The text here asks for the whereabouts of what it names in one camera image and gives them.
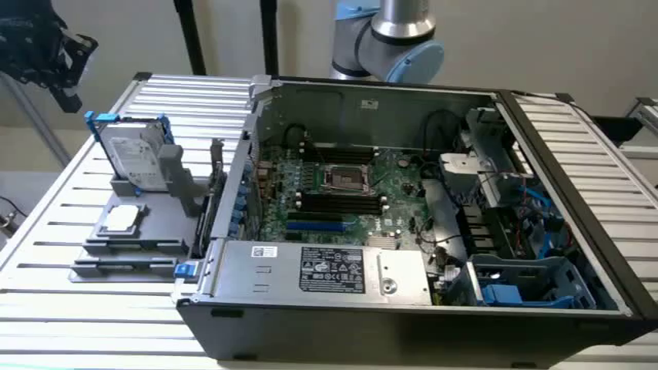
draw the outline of motherboard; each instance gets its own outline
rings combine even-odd
[[[376,148],[267,148],[258,164],[262,241],[418,250],[427,219],[414,154]]]

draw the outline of barcode sticker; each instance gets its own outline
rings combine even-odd
[[[251,257],[255,258],[276,258],[278,250],[276,246],[254,246],[251,247]]]

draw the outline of metal frame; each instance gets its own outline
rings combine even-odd
[[[64,168],[71,161],[71,155],[64,145],[61,144],[60,138],[52,132],[51,126],[48,122],[41,117],[41,113],[39,113],[37,108],[32,104],[32,100],[29,100],[28,95],[25,94],[23,87],[19,83],[4,73],[0,72],[0,80],[4,83],[4,86],[9,90],[9,93],[13,95],[16,99],[16,103],[19,104],[23,113],[27,115],[29,122],[32,123],[33,129],[37,132],[39,137],[41,137],[41,141],[45,144],[47,148],[51,150],[52,156],[56,161],[60,163],[60,166]]]

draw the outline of power supply label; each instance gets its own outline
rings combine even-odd
[[[315,293],[364,294],[363,251],[302,247],[299,288]]]

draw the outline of blue latch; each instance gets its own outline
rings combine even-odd
[[[173,268],[173,277],[176,279],[191,279],[196,275],[196,266],[198,262],[187,262],[184,264],[177,264],[176,268]]]
[[[484,303],[488,306],[502,307],[537,307],[537,308],[570,308],[574,297],[559,297],[555,301],[523,301],[517,285],[490,284],[482,289]]]

